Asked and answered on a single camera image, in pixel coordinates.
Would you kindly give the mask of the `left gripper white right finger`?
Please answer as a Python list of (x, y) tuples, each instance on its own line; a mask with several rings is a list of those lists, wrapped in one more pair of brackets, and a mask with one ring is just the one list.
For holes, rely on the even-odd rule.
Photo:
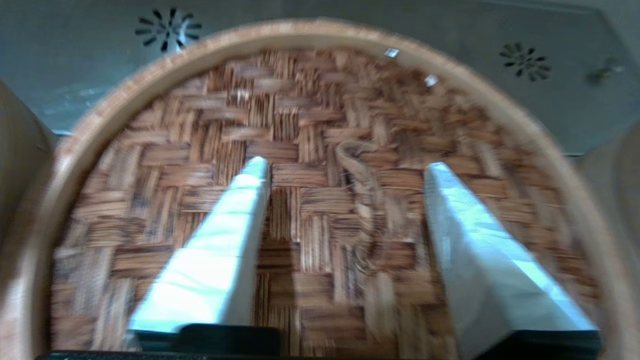
[(444, 162), (425, 167), (427, 225), (463, 360), (596, 360), (601, 333)]

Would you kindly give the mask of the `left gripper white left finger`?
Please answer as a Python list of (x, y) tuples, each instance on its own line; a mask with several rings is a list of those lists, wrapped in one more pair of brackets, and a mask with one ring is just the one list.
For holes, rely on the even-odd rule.
[(170, 257), (133, 312), (129, 330), (171, 334), (191, 324), (250, 324), (270, 187), (268, 160), (251, 158)]

